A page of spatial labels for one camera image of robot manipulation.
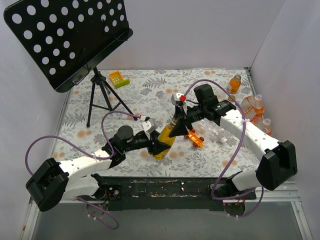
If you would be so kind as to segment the yellow juice bottle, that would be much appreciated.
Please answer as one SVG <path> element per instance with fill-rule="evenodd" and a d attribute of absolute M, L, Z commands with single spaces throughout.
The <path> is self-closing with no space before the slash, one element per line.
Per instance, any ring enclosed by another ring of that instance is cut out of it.
<path fill-rule="evenodd" d="M 168 123 L 164 129 L 161 131 L 159 137 L 158 137 L 158 140 L 163 142 L 163 143 L 166 143 L 166 144 L 169 144 L 171 147 L 173 146 L 174 144 L 174 141 L 176 139 L 176 137 L 169 137 L 169 133 L 171 132 L 171 130 L 173 129 L 174 125 L 171 121 L 171 123 Z M 152 155 L 156 160 L 162 160 L 166 157 L 166 155 L 168 154 L 170 149 L 167 149 L 163 152 L 161 152 L 160 154 L 158 155 Z"/>

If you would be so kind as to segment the orange juice bottle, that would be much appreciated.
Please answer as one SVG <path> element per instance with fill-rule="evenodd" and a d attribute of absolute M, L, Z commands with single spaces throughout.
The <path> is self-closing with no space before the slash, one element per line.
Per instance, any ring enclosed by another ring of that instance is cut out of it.
<path fill-rule="evenodd" d="M 236 74 L 230 81 L 227 87 L 227 91 L 230 94 L 236 94 L 240 88 L 242 77 Z"/>

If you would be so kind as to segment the crushed orange label bottle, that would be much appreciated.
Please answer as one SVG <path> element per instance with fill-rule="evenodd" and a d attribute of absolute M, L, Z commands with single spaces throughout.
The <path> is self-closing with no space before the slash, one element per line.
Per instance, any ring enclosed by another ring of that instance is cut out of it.
<path fill-rule="evenodd" d="M 246 119 L 253 122 L 262 118 L 265 112 L 265 107 L 262 98 L 263 97 L 261 94 L 257 94 L 247 96 L 242 100 L 241 107 L 244 110 Z"/>

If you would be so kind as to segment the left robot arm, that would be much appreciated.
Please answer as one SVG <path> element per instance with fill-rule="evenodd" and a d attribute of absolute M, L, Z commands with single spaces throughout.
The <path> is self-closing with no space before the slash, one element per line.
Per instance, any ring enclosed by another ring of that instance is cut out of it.
<path fill-rule="evenodd" d="M 125 125 L 95 153 L 60 162 L 53 157 L 45 160 L 25 186 L 42 212 L 54 208 L 62 199 L 92 196 L 101 200 L 106 196 L 107 183 L 96 173 L 119 165 L 125 160 L 126 152 L 144 148 L 156 156 L 171 146 L 160 139 L 156 130 L 134 134 L 133 129 Z"/>

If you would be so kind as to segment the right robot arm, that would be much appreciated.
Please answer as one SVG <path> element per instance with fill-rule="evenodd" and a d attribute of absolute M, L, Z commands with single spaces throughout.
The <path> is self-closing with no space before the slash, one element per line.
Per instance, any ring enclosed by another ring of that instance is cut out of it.
<path fill-rule="evenodd" d="M 185 95 L 172 94 L 176 123 L 169 136 L 184 136 L 193 128 L 193 123 L 207 119 L 237 137 L 240 144 L 247 146 L 260 161 L 257 169 L 240 171 L 227 178 L 224 185 L 212 191 L 213 199 L 237 199 L 245 191 L 257 187 L 273 191 L 297 174 L 293 143 L 281 142 L 244 120 L 231 102 L 218 100 L 209 84 L 196 87 L 194 93 L 198 104 L 193 107 L 187 106 Z"/>

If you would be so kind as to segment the clear bottle white cap lower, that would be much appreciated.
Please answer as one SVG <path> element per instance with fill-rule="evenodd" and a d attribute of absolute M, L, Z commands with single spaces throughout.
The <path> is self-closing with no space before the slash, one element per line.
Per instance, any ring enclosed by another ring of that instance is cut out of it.
<path fill-rule="evenodd" d="M 220 145 L 224 145 L 227 142 L 227 138 L 223 131 L 208 120 L 201 120 L 199 122 L 199 127 L 203 130 L 204 134 L 209 137 L 211 142 L 215 142 Z"/>

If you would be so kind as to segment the floral patterned table mat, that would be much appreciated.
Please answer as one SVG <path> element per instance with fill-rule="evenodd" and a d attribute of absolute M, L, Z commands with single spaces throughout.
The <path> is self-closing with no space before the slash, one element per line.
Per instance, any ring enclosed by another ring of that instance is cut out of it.
<path fill-rule="evenodd" d="M 124 125 L 135 132 L 142 124 L 135 121 L 126 111 L 147 115 L 155 119 L 157 130 L 161 131 L 172 119 L 173 114 L 166 112 L 160 98 L 171 97 L 173 93 L 187 93 L 190 102 L 195 102 L 194 92 L 189 86 L 196 80 L 201 84 L 214 81 L 212 89 L 219 100 L 226 99 L 222 88 L 226 88 L 231 78 L 241 76 L 241 85 L 235 98 L 241 102 L 252 95 L 252 83 L 243 69 L 182 69 L 182 70 L 123 70 L 121 75 L 130 84 L 116 89 L 116 95 L 109 100 L 116 106 L 116 113 L 107 115 L 106 104 L 99 88 L 92 89 L 92 83 L 85 79 L 71 90 L 65 108 L 60 139 L 56 142 L 51 156 L 57 161 L 79 158 L 84 152 L 94 153 L 106 144 Z M 204 137 L 203 147 L 193 147 L 192 142 L 179 136 L 172 149 L 162 160 L 156 160 L 146 149 L 134 150 L 126 154 L 125 160 L 110 170 L 102 171 L 104 176 L 117 177 L 217 177 L 223 170 L 230 176 L 239 171 L 256 168 L 259 160 L 246 147 L 237 150 L 238 139 L 222 130 L 227 142 L 211 142 L 199 127 L 193 124 L 196 134 Z"/>

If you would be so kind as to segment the black perforated music stand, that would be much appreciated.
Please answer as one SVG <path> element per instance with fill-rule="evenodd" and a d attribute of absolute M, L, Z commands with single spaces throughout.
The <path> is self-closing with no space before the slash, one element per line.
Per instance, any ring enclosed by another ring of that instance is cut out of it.
<path fill-rule="evenodd" d="M 58 93 L 133 35 L 122 0 L 20 0 L 3 17 Z"/>

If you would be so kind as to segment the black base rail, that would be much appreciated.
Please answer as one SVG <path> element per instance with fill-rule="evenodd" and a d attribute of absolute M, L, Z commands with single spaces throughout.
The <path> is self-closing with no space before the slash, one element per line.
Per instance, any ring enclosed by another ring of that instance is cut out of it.
<path fill-rule="evenodd" d="M 98 189 L 80 194 L 87 201 L 106 202 L 109 211 L 203 209 L 223 212 L 214 200 L 215 178 L 209 177 L 111 177 L 95 175 Z"/>

